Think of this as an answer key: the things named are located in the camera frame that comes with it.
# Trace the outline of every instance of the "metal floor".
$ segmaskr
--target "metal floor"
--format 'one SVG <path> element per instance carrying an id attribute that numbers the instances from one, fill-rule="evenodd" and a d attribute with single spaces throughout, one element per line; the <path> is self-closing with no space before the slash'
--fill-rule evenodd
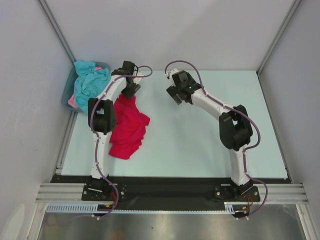
<path id="1" fill-rule="evenodd" d="M 216 214 L 111 214 L 62 222 L 76 214 L 46 213 L 38 240 L 305 240 L 296 205 L 266 205 L 249 220 Z"/>

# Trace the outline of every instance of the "red cloth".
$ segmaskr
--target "red cloth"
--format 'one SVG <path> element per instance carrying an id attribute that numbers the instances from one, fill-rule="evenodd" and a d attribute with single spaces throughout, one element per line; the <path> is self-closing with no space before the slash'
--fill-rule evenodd
<path id="1" fill-rule="evenodd" d="M 114 103 L 116 126 L 112 132 L 109 154 L 120 159 L 129 159 L 139 149 L 150 118 L 139 112 L 136 97 L 127 99 L 123 94 Z"/>

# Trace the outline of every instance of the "light blue table surface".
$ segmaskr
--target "light blue table surface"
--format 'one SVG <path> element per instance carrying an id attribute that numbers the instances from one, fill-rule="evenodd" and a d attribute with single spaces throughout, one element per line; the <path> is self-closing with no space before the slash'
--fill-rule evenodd
<path id="1" fill-rule="evenodd" d="M 194 71 L 189 71 L 199 82 Z M 287 178 L 287 172 L 254 71 L 200 71 L 205 88 L 226 103 L 246 107 L 261 132 L 260 145 L 247 154 L 249 172 L 257 178 Z M 230 177 L 228 150 L 219 138 L 219 123 L 204 110 L 177 105 L 166 92 L 171 85 L 163 71 L 140 82 L 136 105 L 151 118 L 140 146 L 129 160 L 109 155 L 111 176 Z M 251 145 L 256 143 L 253 129 Z M 93 134 L 88 116 L 78 113 L 65 156 L 62 175 L 90 175 L 93 164 Z"/>

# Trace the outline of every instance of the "towel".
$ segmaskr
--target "towel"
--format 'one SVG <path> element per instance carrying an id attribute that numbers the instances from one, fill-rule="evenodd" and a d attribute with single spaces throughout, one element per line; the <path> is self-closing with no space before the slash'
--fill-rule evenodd
<path id="1" fill-rule="evenodd" d="M 68 104 L 71 106 L 71 107 L 73 107 L 73 108 L 75 108 L 75 109 L 78 109 L 79 107 L 77 106 L 77 104 L 75 103 L 75 95 L 74 94 L 72 94 L 72 96 L 71 96 L 71 98 L 68 100 Z"/>
<path id="2" fill-rule="evenodd" d="M 96 98 L 110 81 L 110 71 L 105 68 L 96 70 L 93 61 L 76 61 L 74 63 L 78 78 L 74 82 L 75 104 L 88 114 L 88 100 Z"/>
<path id="3" fill-rule="evenodd" d="M 139 112 L 136 96 L 127 99 L 121 94 L 114 103 L 116 126 L 112 132 L 109 154 L 120 159 L 129 159 L 139 149 L 150 118 Z"/>

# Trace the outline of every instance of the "laundry basket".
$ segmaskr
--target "laundry basket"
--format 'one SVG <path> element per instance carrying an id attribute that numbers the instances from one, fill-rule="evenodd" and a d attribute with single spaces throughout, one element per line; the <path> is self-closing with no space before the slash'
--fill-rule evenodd
<path id="1" fill-rule="evenodd" d="M 96 61 L 95 66 L 101 67 L 102 69 L 109 69 L 110 71 L 110 66 L 107 63 Z M 65 108 L 69 110 L 82 113 L 83 111 L 80 108 L 74 108 L 70 106 L 68 103 L 68 100 L 74 94 L 75 81 L 77 78 L 78 78 L 78 74 L 76 73 L 76 68 L 73 66 L 73 68 L 69 73 L 68 79 L 66 80 L 66 83 L 65 83 L 64 91 L 61 98 L 61 103 Z"/>

